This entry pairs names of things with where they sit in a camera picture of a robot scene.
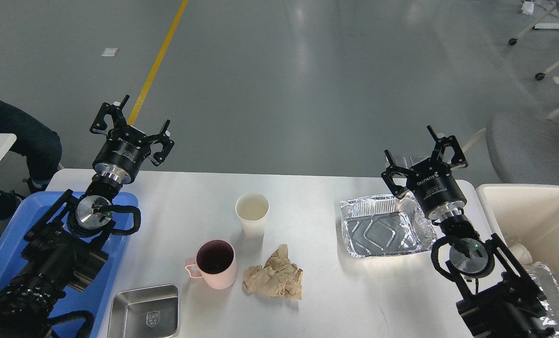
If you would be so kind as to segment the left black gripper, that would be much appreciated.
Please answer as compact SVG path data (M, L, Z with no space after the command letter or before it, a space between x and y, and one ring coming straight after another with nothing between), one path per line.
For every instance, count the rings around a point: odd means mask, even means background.
M156 167L165 162L174 147L170 139L166 120L159 133L146 135L140 130L129 130L123 116L123 107L130 96L125 95L118 104L103 102L93 123L90 133L106 135L107 139L99 154L93 161L93 169L101 176L115 180L119 184L131 184L145 160L150 160ZM105 117L112 118L113 127L108 129Z

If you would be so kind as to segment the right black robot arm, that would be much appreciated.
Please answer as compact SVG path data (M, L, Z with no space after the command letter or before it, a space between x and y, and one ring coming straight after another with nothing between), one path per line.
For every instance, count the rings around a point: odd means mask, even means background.
M382 179L398 199L412 193L424 217L440 227L431 262L461 293L458 314L475 338L552 338L556 330L541 321L543 291L498 234L482 240L465 215L467 199L452 175L468 165L457 137L427 129L435 143L431 155L406 168L385 150Z

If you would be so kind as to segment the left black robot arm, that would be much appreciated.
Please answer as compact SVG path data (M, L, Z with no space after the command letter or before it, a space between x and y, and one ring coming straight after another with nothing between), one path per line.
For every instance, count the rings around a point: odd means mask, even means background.
M166 120L159 133L146 135L127 124L120 103L103 103L90 127L106 141L93 161L95 175L86 192L66 190L24 235L27 263L0 291L0 338L56 338L54 326L82 319L78 338L87 338L94 317L76 310L51 317L65 287L84 291L108 260L110 236L129 236L141 226L136 206L115 205L125 184L135 181L144 160L159 166L174 147Z

